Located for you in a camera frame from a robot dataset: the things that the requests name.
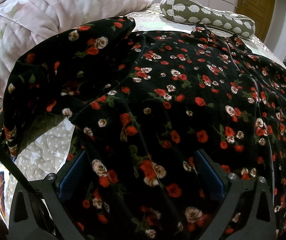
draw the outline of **zipper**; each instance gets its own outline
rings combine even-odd
[[[236,68],[238,69],[238,71],[240,71],[240,69],[238,68],[238,65],[234,62],[233,57],[232,57],[232,53],[230,52],[230,46],[226,43],[226,41],[224,41],[224,43],[227,46],[228,52],[230,53],[230,58],[233,61],[234,65],[236,66]]]
[[[257,82],[254,78],[252,78],[252,75],[250,75],[250,78],[252,79],[252,81],[255,84],[255,88],[257,90],[258,96],[259,96],[259,88],[257,85]],[[258,106],[258,108],[260,108],[259,103],[256,100],[256,105]],[[271,161],[271,168],[272,168],[272,201],[273,201],[273,206],[274,206],[274,202],[275,202],[275,196],[274,196],[274,190],[275,190],[275,170],[274,170],[274,163],[273,163],[273,152],[272,152],[272,146],[270,144],[270,138],[267,136],[267,141],[268,141],[268,146],[269,146],[269,150],[270,150],[270,161]]]
[[[226,44],[227,46],[227,49],[230,53],[230,57],[234,63],[234,65],[236,66],[236,68],[240,71],[240,69],[238,68],[238,65],[234,62],[233,60],[233,57],[232,57],[232,53],[230,51],[230,46],[227,44],[227,42],[224,41],[224,43]],[[257,90],[257,93],[258,93],[258,96],[259,96],[259,87],[257,85],[257,82],[254,78],[252,78],[252,75],[249,75],[250,78],[252,79],[252,81],[254,82],[255,84],[255,88]],[[257,102],[256,100],[256,106],[258,106],[258,108],[260,108],[260,105],[259,103]],[[274,196],[274,190],[275,190],[275,170],[274,170],[274,163],[273,163],[273,151],[272,151],[272,146],[270,144],[270,138],[267,136],[267,141],[268,141],[268,146],[269,146],[269,150],[270,150],[270,161],[271,161],[271,168],[272,168],[272,188],[273,188],[273,191],[272,191],[272,201],[273,201],[273,206],[275,204],[275,196]]]

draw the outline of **blue gripper pad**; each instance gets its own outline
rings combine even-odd
[[[72,197],[75,188],[77,187],[80,179],[82,178],[86,170],[88,170],[89,165],[89,159],[86,155],[86,152],[83,151],[58,185],[58,197],[62,202],[69,200]]]
[[[220,176],[215,171],[215,169],[222,168],[219,166],[219,164],[214,163],[213,161],[210,163],[208,160],[206,160],[204,155],[199,150],[195,152],[195,165],[198,175],[202,178],[210,193],[211,200],[216,200],[222,203],[225,198],[226,188]]]

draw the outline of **black floral garment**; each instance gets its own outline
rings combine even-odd
[[[36,106],[65,114],[93,170],[75,204],[89,238],[194,239],[213,214],[194,168],[203,148],[227,172],[267,179],[281,235],[286,70],[203,24],[192,34],[134,27],[129,17],[85,24],[16,62],[3,101],[11,154]]]

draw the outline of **wooden door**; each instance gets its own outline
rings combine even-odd
[[[236,13],[255,21],[255,35],[264,42],[274,11],[275,0],[238,0]]]

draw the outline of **pink blanket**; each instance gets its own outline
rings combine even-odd
[[[86,22],[140,11],[153,0],[0,0],[0,108],[15,61],[45,39]]]

